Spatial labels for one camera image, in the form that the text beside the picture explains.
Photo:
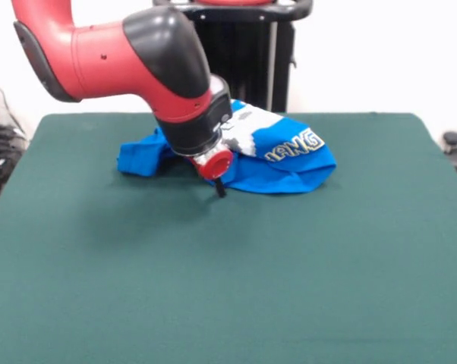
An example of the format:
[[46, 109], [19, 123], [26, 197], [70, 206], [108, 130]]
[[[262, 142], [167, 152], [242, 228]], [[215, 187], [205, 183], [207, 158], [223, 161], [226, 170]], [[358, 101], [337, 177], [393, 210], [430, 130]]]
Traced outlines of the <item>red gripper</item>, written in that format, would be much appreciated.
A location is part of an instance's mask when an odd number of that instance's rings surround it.
[[210, 151], [189, 158], [199, 175], [207, 180], [214, 180], [218, 197], [224, 198], [226, 190], [221, 176], [229, 169], [233, 154], [229, 149], [211, 149]]

